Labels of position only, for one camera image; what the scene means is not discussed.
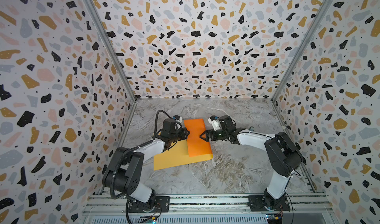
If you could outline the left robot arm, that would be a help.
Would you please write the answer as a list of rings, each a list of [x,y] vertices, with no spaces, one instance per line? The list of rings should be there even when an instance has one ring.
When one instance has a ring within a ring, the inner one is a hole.
[[[153,139],[132,148],[117,148],[102,179],[112,199],[124,197],[143,204],[154,201],[154,190],[140,182],[143,164],[187,139],[190,132],[181,121],[179,116],[165,119],[163,128],[154,133]]]

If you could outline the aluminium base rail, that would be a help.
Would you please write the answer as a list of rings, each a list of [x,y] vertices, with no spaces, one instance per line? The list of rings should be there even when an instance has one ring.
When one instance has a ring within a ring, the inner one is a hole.
[[[85,224],[337,224],[322,193],[290,193],[265,208],[259,194],[159,194],[151,211],[125,199],[91,196]]]

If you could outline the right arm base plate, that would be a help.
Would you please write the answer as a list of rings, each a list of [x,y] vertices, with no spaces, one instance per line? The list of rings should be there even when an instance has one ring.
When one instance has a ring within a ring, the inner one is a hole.
[[[274,199],[271,195],[250,195],[248,196],[248,206],[251,212],[280,212],[290,211],[290,202],[284,194],[279,199]]]

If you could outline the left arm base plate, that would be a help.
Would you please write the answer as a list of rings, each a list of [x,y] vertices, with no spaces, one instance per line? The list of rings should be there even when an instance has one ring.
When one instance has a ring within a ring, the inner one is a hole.
[[[130,202],[127,211],[129,213],[168,213],[170,196],[154,196],[146,203],[141,201]]]

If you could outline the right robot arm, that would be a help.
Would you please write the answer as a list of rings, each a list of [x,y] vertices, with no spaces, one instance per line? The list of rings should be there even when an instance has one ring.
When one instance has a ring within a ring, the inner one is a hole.
[[[271,201],[281,199],[286,193],[291,176],[303,162],[303,156],[291,138],[285,132],[264,134],[238,128],[235,121],[228,115],[211,116],[208,122],[213,129],[201,133],[199,137],[202,140],[228,141],[231,144],[258,148],[267,153],[274,172],[264,196]]]

